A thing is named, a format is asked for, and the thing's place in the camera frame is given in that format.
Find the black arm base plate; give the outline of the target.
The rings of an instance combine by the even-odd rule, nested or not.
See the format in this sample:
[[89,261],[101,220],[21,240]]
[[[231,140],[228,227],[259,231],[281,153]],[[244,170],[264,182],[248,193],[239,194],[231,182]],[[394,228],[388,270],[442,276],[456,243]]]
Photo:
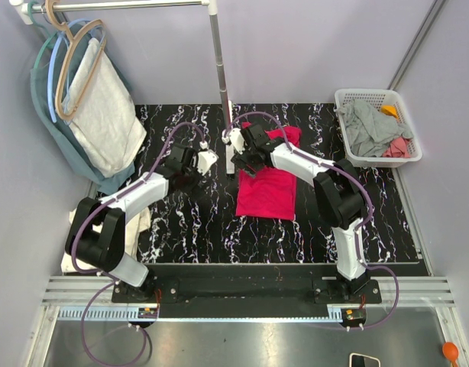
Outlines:
[[334,265],[149,265],[142,289],[120,283],[116,304],[160,303],[160,318],[200,320],[322,319],[329,308],[381,304],[377,280],[356,294],[338,287]]

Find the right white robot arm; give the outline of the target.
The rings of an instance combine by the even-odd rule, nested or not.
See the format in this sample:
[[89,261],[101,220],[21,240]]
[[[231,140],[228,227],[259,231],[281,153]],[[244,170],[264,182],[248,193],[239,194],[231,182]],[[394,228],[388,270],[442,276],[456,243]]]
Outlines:
[[234,151],[232,163],[252,177],[270,167],[314,189],[319,217],[335,238],[338,287],[347,297],[362,290],[370,281],[361,244],[369,199],[352,163],[317,158],[290,143],[285,132],[270,138],[255,124],[224,131],[222,140]]

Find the pink red t shirt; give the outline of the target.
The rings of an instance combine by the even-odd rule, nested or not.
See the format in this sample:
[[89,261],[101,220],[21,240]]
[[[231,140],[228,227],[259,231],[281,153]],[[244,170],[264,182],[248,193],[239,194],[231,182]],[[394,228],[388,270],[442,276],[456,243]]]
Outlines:
[[271,167],[255,177],[241,171],[235,215],[293,221],[296,182],[294,175]]

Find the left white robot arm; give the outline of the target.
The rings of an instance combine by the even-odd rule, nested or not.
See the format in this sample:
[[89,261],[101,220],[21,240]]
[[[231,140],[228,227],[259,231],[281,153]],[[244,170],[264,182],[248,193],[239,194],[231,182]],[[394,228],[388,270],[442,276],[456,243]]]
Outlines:
[[115,280],[141,288],[151,278],[146,265],[126,252],[126,225],[143,209],[197,186],[216,155],[175,144],[170,154],[126,188],[101,200],[86,197],[76,208],[65,253],[73,265],[82,261]]

